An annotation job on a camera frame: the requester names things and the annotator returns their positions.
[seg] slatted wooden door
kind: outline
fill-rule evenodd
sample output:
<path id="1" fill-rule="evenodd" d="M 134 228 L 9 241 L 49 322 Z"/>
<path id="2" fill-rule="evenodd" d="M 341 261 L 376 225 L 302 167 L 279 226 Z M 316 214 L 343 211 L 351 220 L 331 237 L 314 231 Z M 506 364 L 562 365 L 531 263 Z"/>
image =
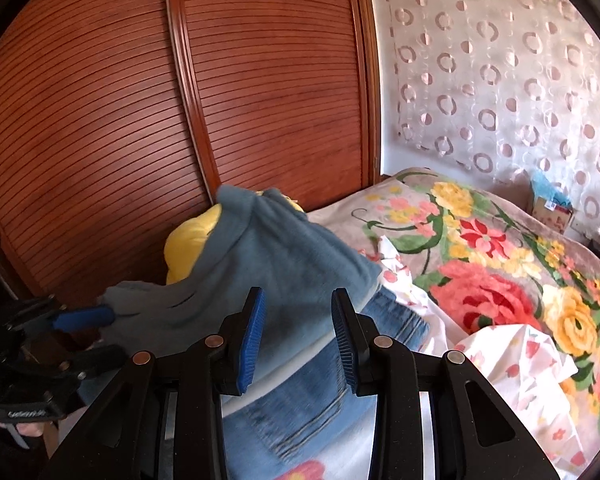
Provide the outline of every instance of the slatted wooden door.
<path id="1" fill-rule="evenodd" d="M 307 209 L 368 186 L 367 4 L 31 0 L 0 39 L 0 233 L 24 286 L 84 304 L 162 282 L 166 235 L 222 182 Z"/>

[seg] floral blanket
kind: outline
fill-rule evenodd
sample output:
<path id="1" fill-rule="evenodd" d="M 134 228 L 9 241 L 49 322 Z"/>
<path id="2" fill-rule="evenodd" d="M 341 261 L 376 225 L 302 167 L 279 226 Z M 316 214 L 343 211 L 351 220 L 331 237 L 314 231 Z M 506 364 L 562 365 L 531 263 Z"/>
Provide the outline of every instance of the floral blanket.
<path id="1" fill-rule="evenodd" d="M 600 261 L 589 250 L 506 200 L 421 168 L 310 219 L 370 257 L 386 235 L 408 256 L 415 285 L 469 334 L 523 323 L 551 335 L 578 368 L 560 386 L 587 459 L 597 453 Z"/>

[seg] yellow pillow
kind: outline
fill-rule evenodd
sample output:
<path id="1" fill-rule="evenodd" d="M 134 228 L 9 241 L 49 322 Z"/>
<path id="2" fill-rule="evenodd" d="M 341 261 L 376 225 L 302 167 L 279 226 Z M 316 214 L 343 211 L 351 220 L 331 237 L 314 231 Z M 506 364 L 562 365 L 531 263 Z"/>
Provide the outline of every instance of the yellow pillow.
<path id="1" fill-rule="evenodd" d="M 286 199 L 296 210 L 302 211 L 302 208 L 288 196 Z M 167 285 L 179 282 L 190 275 L 205 246 L 206 239 L 218 224 L 221 212 L 222 206 L 216 204 L 202 215 L 184 221 L 171 232 L 164 244 L 164 259 L 169 269 Z"/>

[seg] cardboard box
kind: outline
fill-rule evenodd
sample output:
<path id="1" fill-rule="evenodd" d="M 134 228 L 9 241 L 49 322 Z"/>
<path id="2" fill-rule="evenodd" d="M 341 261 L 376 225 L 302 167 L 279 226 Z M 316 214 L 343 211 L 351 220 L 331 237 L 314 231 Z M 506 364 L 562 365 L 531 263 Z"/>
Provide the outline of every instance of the cardboard box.
<path id="1" fill-rule="evenodd" d="M 527 208 L 528 213 L 540 223 L 550 227 L 561 235 L 571 223 L 573 208 L 566 208 L 555 202 L 547 202 L 541 196 L 535 197 L 531 192 L 531 199 Z"/>

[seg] denim fabric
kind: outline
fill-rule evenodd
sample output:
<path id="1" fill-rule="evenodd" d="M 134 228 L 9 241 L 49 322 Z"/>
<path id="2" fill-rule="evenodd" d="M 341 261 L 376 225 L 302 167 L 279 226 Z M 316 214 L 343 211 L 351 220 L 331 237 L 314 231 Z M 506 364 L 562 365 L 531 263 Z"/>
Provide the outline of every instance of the denim fabric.
<path id="1" fill-rule="evenodd" d="M 382 334 L 418 350 L 428 324 L 381 288 L 364 307 Z M 347 386 L 336 340 L 267 395 L 223 419 L 232 480 L 267 480 L 315 457 L 361 418 L 375 397 Z"/>

